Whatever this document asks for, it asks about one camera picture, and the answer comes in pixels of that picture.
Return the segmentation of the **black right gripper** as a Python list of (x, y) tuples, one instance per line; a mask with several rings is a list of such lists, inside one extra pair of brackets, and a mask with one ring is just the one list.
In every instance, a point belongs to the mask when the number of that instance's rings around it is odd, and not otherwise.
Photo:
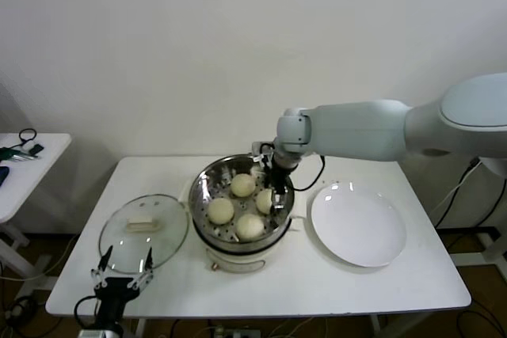
[(264, 188), (272, 189), (272, 209), (284, 209), (284, 194), (286, 193), (286, 183), (288, 170), (275, 161), (268, 161), (265, 167)]

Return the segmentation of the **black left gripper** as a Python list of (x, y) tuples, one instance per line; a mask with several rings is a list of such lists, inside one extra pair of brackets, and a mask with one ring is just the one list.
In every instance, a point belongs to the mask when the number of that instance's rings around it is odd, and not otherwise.
[(110, 245), (101, 256), (98, 266), (90, 271), (96, 298), (100, 301), (95, 323), (97, 325), (118, 324), (124, 315), (126, 305), (139, 297), (140, 290), (154, 278), (152, 248), (149, 249), (142, 265), (142, 271), (136, 278), (108, 277), (105, 270), (112, 255), (113, 246)]

